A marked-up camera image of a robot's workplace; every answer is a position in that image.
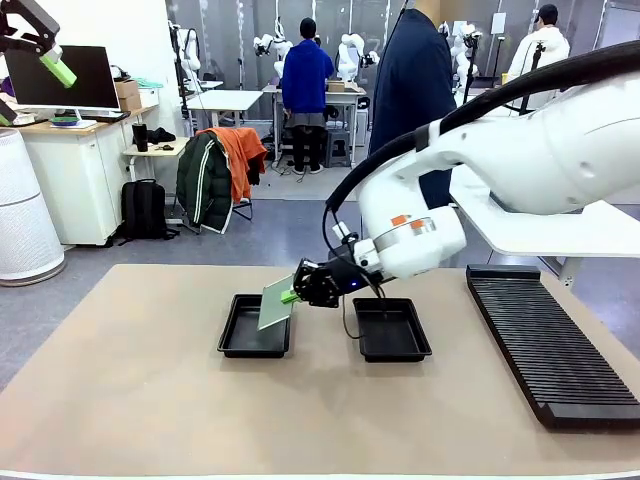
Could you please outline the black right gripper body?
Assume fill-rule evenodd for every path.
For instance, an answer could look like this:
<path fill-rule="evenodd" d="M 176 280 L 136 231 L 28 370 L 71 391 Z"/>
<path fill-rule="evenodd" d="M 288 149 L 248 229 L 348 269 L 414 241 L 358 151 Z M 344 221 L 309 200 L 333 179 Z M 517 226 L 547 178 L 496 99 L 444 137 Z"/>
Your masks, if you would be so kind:
<path fill-rule="evenodd" d="M 325 267 L 329 270 L 339 295 L 351 294 L 383 283 L 383 275 L 380 272 L 362 272 L 361 268 L 343 258 L 332 257 L 325 263 Z"/>

